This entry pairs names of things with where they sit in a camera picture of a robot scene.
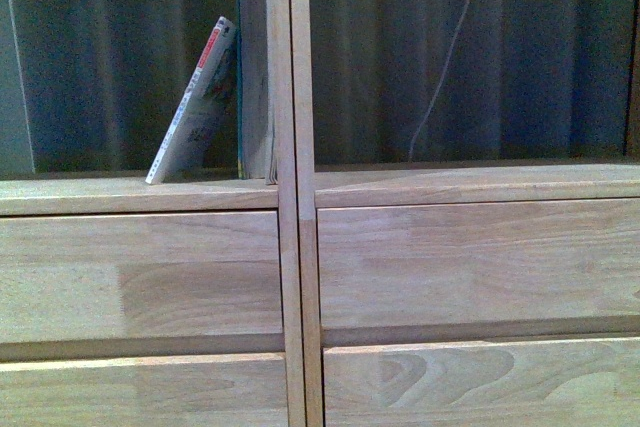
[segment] drawer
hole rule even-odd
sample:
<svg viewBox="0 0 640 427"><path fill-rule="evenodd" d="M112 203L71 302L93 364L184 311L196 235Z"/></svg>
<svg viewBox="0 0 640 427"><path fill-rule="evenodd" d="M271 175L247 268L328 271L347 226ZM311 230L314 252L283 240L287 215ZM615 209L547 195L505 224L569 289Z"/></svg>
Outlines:
<svg viewBox="0 0 640 427"><path fill-rule="evenodd" d="M286 426L280 354L0 364L2 424Z"/></svg>
<svg viewBox="0 0 640 427"><path fill-rule="evenodd" d="M640 339L339 347L326 425L634 427Z"/></svg>
<svg viewBox="0 0 640 427"><path fill-rule="evenodd" d="M275 212L0 219L0 343L282 333Z"/></svg>
<svg viewBox="0 0 640 427"><path fill-rule="evenodd" d="M320 209L318 238L329 337L640 325L640 200Z"/></svg>

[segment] light wood surface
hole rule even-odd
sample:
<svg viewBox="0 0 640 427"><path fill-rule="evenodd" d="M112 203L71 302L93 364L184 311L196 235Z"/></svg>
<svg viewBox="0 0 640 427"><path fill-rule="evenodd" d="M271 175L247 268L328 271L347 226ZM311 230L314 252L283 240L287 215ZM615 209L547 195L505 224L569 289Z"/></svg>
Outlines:
<svg viewBox="0 0 640 427"><path fill-rule="evenodd" d="M640 200L321 209L318 225L327 330L640 320Z"/></svg>
<svg viewBox="0 0 640 427"><path fill-rule="evenodd" d="M309 427L324 425L318 246L314 200L313 87L309 0L291 0L300 276L304 332L305 388Z"/></svg>
<svg viewBox="0 0 640 427"><path fill-rule="evenodd" d="M143 177L0 182L0 216L265 209L278 206L264 180L147 185Z"/></svg>
<svg viewBox="0 0 640 427"><path fill-rule="evenodd" d="M629 95L629 114L627 116L627 136L625 154L640 159L640 8L636 5L636 18L633 26L633 53L631 64L631 83Z"/></svg>
<svg viewBox="0 0 640 427"><path fill-rule="evenodd" d="M281 333L277 239L275 212L0 219L0 342Z"/></svg>
<svg viewBox="0 0 640 427"><path fill-rule="evenodd" d="M293 121L290 0L267 0L269 102L275 106L280 263L290 427L306 426Z"/></svg>
<svg viewBox="0 0 640 427"><path fill-rule="evenodd" d="M640 339L325 351L327 426L633 427Z"/></svg>
<svg viewBox="0 0 640 427"><path fill-rule="evenodd" d="M637 163L459 165L317 173L316 205L368 207L640 196Z"/></svg>
<svg viewBox="0 0 640 427"><path fill-rule="evenodd" d="M3 425L287 425L280 354L0 364Z"/></svg>

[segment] wooden shelf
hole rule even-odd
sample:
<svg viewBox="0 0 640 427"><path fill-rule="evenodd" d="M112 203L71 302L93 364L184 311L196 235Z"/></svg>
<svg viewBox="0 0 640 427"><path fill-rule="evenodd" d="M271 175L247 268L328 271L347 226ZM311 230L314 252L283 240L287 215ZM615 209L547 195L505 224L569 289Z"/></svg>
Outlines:
<svg viewBox="0 0 640 427"><path fill-rule="evenodd" d="M0 182L0 216L268 209L276 186L264 180L147 185L143 177Z"/></svg>
<svg viewBox="0 0 640 427"><path fill-rule="evenodd" d="M318 172L316 206L640 197L638 163L468 165L451 163L417 170Z"/></svg>

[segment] red label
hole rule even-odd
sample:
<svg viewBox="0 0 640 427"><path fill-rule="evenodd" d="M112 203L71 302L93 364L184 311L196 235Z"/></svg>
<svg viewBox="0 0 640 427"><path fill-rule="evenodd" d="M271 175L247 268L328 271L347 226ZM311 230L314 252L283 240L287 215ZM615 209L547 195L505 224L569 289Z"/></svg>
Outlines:
<svg viewBox="0 0 640 427"><path fill-rule="evenodd" d="M198 62L199 69L204 67L205 62L207 61L207 57L209 57L209 54L211 53L211 49L213 48L213 44L216 42L216 39L218 38L218 34L220 33L221 30L222 29L220 27L216 27L215 29L213 29L213 32L211 32L211 37L209 37L209 40L207 41L207 45L205 46L204 51L200 56L200 61Z"/></svg>

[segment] white wire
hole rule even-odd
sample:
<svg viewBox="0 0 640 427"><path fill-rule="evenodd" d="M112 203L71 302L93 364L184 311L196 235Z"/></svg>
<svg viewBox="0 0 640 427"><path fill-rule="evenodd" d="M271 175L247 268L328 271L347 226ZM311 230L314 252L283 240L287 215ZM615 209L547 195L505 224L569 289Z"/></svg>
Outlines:
<svg viewBox="0 0 640 427"><path fill-rule="evenodd" d="M453 56L453 49L455 48L456 40L458 40L458 35L460 35L460 31L462 30L462 25L464 24L464 19L467 16L469 5L471 5L471 0L466 0L464 7L462 9L462 14L460 15L460 20L458 20L458 25L456 25L456 30L453 32L453 38L451 39L451 45L449 46L449 51L447 52L447 58L444 62L442 73L440 74L440 80L438 81L438 86L436 87L436 90L433 93L433 97L431 97L431 102L429 102L429 107L427 107L427 111L422 117L422 120L420 121L420 125L418 125L418 128L416 129L415 133L413 134L413 137L411 138L411 144L409 145L409 162L413 162L413 151L416 147L416 142L418 141L420 132L424 128L425 124L427 123L427 120L431 115L431 111L433 110L433 107L436 105L436 100L438 100L438 95L440 95L440 90L442 89L442 85L444 84L444 81L447 78L447 72L449 71L449 65L451 64L451 57Z"/></svg>

